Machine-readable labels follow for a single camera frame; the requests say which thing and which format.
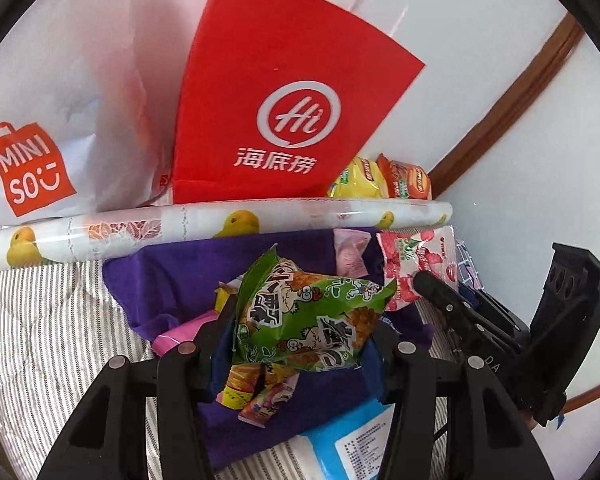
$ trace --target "metal bolt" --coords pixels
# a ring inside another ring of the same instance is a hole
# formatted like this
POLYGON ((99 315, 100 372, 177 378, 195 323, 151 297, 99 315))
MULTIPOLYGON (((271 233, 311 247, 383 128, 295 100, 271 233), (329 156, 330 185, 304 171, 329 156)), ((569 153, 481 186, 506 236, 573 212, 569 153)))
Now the metal bolt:
POLYGON ((416 351, 416 345, 411 341, 402 341, 398 343, 398 351, 401 354, 413 354, 416 351))
POLYGON ((466 363, 471 367, 471 368, 475 368, 476 370, 479 370, 480 368, 482 368, 484 366, 484 361, 482 360, 481 357, 478 357, 477 355, 472 355, 470 356, 467 360, 466 363))
POLYGON ((116 355, 109 359, 109 367, 117 370, 118 368, 122 368, 126 364, 126 358, 123 355, 116 355))
POLYGON ((185 341, 178 345, 178 352, 182 355, 193 354, 196 351, 196 345, 193 341, 185 341))

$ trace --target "rolled plastic tablecloth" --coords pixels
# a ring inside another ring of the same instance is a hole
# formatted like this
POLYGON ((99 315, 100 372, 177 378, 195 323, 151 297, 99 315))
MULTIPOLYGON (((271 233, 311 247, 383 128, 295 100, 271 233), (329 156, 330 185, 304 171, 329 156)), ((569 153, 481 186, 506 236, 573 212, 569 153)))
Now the rolled plastic tablecloth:
POLYGON ((127 256, 141 247, 306 229, 443 224, 447 202, 286 198, 150 206, 0 230, 0 270, 127 256))

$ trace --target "purple fabric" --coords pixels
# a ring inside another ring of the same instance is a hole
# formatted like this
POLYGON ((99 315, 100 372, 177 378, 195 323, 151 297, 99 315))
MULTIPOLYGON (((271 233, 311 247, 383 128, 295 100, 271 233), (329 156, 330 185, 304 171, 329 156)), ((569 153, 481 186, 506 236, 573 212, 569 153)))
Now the purple fabric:
MULTIPOLYGON (((102 272, 131 328, 153 340, 212 308, 218 282, 228 282, 244 273, 275 243, 278 254, 293 260, 302 270, 335 274, 332 230, 149 246, 131 256, 105 262, 102 272)), ((363 260, 370 272, 366 278, 383 284, 382 251, 375 237, 363 253, 363 260)), ((403 311, 391 315, 402 338, 418 344, 428 338, 430 346, 430 336, 417 311, 403 311)), ((334 370, 303 373, 292 399, 267 422, 265 429, 239 421, 236 411, 217 402, 202 404, 200 413, 206 421, 205 441, 211 463, 214 468, 221 468, 284 442, 369 397, 361 370, 334 370)))

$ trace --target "yellow bird print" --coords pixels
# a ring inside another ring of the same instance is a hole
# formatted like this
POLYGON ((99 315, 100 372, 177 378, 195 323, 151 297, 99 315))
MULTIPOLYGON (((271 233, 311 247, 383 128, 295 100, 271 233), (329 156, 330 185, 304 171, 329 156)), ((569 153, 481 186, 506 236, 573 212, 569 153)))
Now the yellow bird print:
POLYGON ((231 213, 224 221, 224 226, 214 238, 227 236, 254 235, 260 232, 258 217, 251 211, 240 209, 231 213))
POLYGON ((7 263, 12 269, 42 265, 44 258, 36 245, 36 235, 31 227, 21 227, 11 237, 7 263))
POLYGON ((391 211, 387 211, 382 215, 380 221, 374 225, 377 229, 388 229, 394 223, 395 217, 391 211))

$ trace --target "red paper bag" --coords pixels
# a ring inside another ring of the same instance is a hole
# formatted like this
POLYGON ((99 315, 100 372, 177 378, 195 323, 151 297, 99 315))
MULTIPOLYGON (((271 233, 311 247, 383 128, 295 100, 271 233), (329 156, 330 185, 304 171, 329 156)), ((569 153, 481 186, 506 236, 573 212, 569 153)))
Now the red paper bag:
POLYGON ((180 97, 174 202, 324 196, 423 67, 325 0, 208 0, 180 97))
POLYGON ((0 123, 0 179, 13 214, 23 216, 75 194, 62 154, 38 124, 0 123))

